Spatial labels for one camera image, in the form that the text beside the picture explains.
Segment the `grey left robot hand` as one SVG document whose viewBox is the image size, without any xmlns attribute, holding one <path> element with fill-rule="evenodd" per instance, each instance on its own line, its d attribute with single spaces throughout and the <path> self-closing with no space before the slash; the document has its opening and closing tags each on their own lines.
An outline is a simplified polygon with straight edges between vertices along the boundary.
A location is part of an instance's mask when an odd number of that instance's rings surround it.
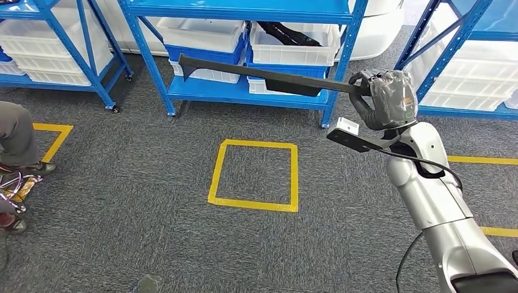
<svg viewBox="0 0 518 293">
<path fill-rule="evenodd" d="M 158 293 L 161 290 L 161 283 L 160 276 L 146 274 L 136 282 L 130 293 Z"/>
</svg>

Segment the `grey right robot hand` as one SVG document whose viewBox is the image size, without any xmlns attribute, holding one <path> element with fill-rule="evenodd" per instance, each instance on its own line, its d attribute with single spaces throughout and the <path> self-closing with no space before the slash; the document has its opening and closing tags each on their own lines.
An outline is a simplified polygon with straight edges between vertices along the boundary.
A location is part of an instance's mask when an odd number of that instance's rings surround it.
<svg viewBox="0 0 518 293">
<path fill-rule="evenodd" d="M 353 74 L 348 83 L 360 82 L 369 90 L 374 107 L 359 93 L 349 100 L 365 125 L 374 131 L 400 128 L 416 121 L 417 97 L 410 74 L 402 70 L 362 70 Z"/>
</svg>

